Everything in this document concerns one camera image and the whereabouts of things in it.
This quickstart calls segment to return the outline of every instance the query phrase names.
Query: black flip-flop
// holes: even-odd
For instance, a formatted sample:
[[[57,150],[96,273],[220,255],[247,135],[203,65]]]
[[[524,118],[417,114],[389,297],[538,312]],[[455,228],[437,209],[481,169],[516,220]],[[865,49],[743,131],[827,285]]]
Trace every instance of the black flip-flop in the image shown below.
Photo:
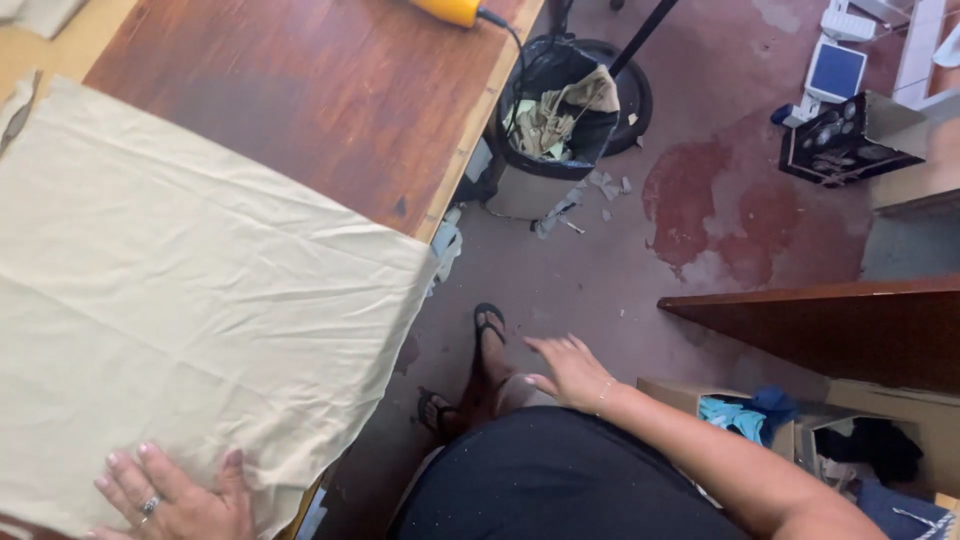
[[[450,440],[450,436],[446,433],[446,429],[444,428],[444,414],[450,412],[451,410],[457,412],[457,407],[453,405],[438,406],[437,404],[434,404],[434,406],[437,408],[437,426],[434,428],[426,421],[426,404],[430,403],[430,400],[432,400],[434,396],[437,396],[445,402],[450,403],[447,398],[441,396],[437,392],[431,392],[430,390],[424,390],[421,388],[420,400],[417,402],[417,416],[420,419],[420,423],[430,430],[434,436],[442,441],[448,441]]]
[[[496,336],[500,338],[500,341],[503,342],[504,344],[507,343],[507,339],[503,337],[503,334],[500,333],[500,330],[496,326],[494,326],[492,322],[484,321],[482,325],[477,324],[477,316],[479,316],[480,313],[493,313],[494,315],[496,315],[497,320],[500,321],[500,324],[503,325],[504,330],[506,330],[507,328],[507,321],[506,319],[503,318],[503,313],[500,312],[500,309],[497,306],[494,306],[493,304],[486,304],[486,303],[477,304],[477,307],[473,309],[473,327],[476,329],[476,340],[477,340],[476,352],[478,354],[480,353],[480,338],[483,336],[483,331],[486,329],[493,329],[493,332],[496,333]]]

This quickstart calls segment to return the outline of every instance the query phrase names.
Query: bracelet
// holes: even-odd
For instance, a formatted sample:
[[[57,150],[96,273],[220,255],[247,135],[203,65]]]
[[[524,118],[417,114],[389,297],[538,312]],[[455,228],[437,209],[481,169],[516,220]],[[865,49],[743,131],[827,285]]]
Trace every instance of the bracelet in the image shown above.
[[[594,413],[596,414],[597,418],[600,418],[600,408],[603,405],[604,400],[607,398],[607,392],[610,390],[610,387],[613,386],[615,382],[616,382],[616,379],[614,379],[613,377],[610,377],[610,380],[607,381],[607,385],[604,386],[603,391],[600,392],[600,403],[598,404],[600,406],[597,407],[597,411]]]

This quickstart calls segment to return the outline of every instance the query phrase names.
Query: hand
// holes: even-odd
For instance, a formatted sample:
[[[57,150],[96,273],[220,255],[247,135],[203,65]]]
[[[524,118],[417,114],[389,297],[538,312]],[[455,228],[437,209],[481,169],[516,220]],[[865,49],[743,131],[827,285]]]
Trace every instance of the hand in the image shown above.
[[[243,452],[228,452],[217,480],[221,495],[214,495],[175,465],[153,443],[137,449],[142,465],[123,452],[107,457],[108,470],[96,481],[97,489],[132,525],[126,532],[95,528],[90,538],[100,540],[254,540],[250,488],[243,476]],[[152,497],[160,503],[144,519],[140,510]]]
[[[573,334],[555,339],[524,337],[523,341],[543,356],[553,373],[553,380],[543,375],[528,375],[527,382],[556,398],[560,405],[587,414],[599,413],[600,396],[616,380],[583,341]]]

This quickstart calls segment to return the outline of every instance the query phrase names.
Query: black box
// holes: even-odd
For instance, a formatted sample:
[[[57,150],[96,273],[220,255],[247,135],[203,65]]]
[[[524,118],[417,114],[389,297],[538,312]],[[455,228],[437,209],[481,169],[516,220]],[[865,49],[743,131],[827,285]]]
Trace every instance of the black box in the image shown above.
[[[783,134],[780,170],[824,187],[926,161],[926,116],[867,91]]]

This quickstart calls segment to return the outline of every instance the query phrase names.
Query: ring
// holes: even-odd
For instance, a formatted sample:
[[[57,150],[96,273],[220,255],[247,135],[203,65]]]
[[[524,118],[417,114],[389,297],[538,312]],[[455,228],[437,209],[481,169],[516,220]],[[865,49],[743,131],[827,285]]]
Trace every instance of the ring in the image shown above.
[[[151,497],[149,501],[146,501],[140,506],[140,513],[144,515],[143,521],[147,521],[147,518],[150,517],[150,514],[154,513],[158,504],[160,504],[160,497]]]

